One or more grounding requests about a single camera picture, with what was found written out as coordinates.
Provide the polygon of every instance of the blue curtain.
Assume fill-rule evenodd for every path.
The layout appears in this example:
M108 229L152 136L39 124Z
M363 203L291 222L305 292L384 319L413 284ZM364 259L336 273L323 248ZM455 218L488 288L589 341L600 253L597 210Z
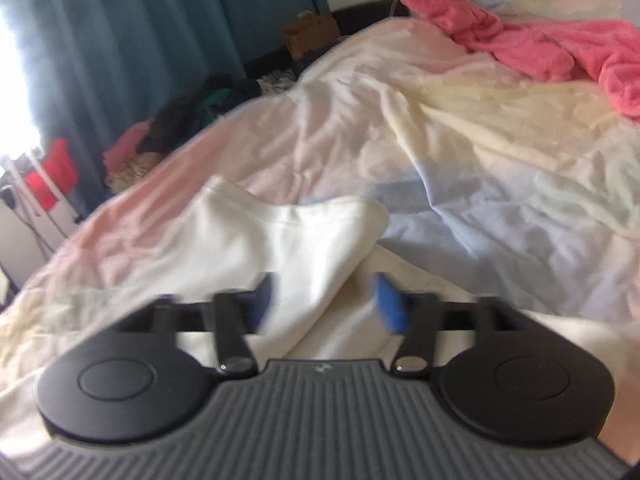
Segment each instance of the blue curtain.
M284 44L280 28L326 0L0 0L22 57L34 124L66 137L94 208L102 153L131 124L211 72Z

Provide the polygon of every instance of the pink blanket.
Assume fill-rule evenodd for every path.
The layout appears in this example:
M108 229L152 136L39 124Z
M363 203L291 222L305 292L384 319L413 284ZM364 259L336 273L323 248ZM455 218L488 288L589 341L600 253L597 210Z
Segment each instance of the pink blanket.
M510 68L540 81L585 74L614 108L640 119L640 31L631 22L537 22L506 25L467 0L402 0L422 20L469 50L490 52Z

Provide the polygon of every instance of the black circular disc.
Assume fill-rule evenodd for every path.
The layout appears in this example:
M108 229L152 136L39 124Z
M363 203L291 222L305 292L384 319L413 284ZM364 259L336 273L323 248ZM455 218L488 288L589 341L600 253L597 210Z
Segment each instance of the black circular disc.
M613 403L607 368L539 333L503 332L454 357L440 376L449 409L479 433L552 446L595 436Z
M47 367L35 400L54 433L124 444L185 423L211 389L199 362L157 335L105 332Z

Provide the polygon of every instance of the red bag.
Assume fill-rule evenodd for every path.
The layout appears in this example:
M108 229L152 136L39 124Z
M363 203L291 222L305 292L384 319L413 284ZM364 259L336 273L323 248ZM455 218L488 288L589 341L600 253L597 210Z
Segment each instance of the red bag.
M66 139L53 141L49 155L42 161L42 169L64 195L71 193L78 184L78 168L66 151ZM37 171L28 174L24 181L45 211L56 205L58 199Z

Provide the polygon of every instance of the pile of clothes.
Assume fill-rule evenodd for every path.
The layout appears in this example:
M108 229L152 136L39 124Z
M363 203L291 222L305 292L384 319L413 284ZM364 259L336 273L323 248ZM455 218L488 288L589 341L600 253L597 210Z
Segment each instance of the pile of clothes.
M104 153L107 185L114 193L124 191L218 117L260 95L255 80L208 76L195 92L169 101L153 118L134 124Z

